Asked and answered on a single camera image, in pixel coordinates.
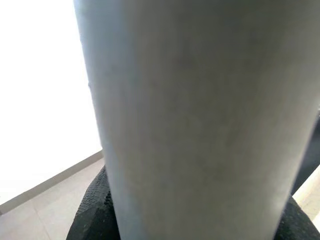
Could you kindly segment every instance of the gray cylindrical object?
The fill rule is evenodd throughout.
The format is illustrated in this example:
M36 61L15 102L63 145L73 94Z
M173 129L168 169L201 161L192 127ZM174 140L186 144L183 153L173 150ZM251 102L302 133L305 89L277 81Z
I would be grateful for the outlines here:
M317 114L318 7L75 1L121 239L272 239Z

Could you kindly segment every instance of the gray pole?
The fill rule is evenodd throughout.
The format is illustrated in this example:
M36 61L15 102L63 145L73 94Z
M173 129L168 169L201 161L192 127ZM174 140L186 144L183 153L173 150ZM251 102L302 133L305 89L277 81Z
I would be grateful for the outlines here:
M122 240L271 240L320 102L319 0L75 0Z

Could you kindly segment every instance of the floor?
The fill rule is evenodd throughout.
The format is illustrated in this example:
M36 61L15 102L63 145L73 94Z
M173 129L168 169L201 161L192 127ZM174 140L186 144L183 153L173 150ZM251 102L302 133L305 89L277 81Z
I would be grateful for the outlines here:
M65 240L100 159L0 217L1 240ZM293 196L320 230L320 166Z

